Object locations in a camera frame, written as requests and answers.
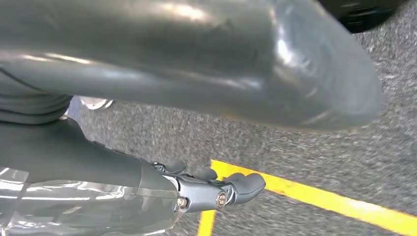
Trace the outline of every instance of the yellow painted stripe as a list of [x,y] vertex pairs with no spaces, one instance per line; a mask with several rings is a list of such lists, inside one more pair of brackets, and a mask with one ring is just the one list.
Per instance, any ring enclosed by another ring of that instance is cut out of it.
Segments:
[[345,216],[355,218],[381,228],[406,236],[417,236],[417,217],[396,210],[387,209],[375,204],[366,203],[347,197],[310,187],[301,183],[292,182],[283,178],[260,173],[225,162],[212,160],[211,168],[221,177],[228,177],[240,172],[244,175],[258,173],[267,183],[266,189],[298,201],[311,204],[326,210],[331,210]]
[[198,227],[198,236],[211,236],[213,231],[214,219],[216,217],[215,210],[201,212],[200,225]]

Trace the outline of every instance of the gray carpet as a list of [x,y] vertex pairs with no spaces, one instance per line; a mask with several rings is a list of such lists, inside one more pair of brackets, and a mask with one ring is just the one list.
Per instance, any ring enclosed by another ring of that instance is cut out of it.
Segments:
[[[80,125],[90,139],[111,148],[160,162],[181,158],[191,172],[215,158],[417,215],[417,3],[357,39],[378,66],[386,108],[361,130],[286,132],[123,102],[102,111],[81,108]],[[198,220],[198,214],[186,215],[167,235],[195,235]],[[264,192],[256,201],[220,211],[213,235],[395,234]]]

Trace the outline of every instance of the gray sleeve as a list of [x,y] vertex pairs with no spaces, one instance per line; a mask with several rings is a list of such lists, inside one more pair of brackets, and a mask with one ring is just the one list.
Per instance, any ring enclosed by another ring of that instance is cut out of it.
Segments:
[[3,71],[59,105],[18,111],[33,123],[71,95],[318,130],[382,108],[369,56],[314,1],[3,0],[0,15]]

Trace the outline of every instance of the prosthetic hand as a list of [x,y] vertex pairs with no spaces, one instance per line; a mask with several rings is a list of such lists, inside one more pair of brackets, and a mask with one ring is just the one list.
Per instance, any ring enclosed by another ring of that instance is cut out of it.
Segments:
[[259,174],[244,176],[236,173],[219,181],[216,180],[217,174],[212,169],[206,169],[194,176],[181,175],[185,170],[185,164],[181,161],[167,166],[153,163],[153,166],[175,185],[180,195],[178,206],[181,212],[215,210],[246,203],[265,187],[265,181]]

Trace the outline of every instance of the bolt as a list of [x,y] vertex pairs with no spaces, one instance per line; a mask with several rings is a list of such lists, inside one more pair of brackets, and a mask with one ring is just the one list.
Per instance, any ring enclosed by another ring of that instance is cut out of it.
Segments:
[[218,207],[224,207],[224,205],[226,205],[226,201],[227,201],[227,197],[226,194],[224,192],[219,193],[219,195],[217,195],[217,206]]
[[177,204],[180,208],[184,208],[187,206],[187,199],[185,198],[178,198]]

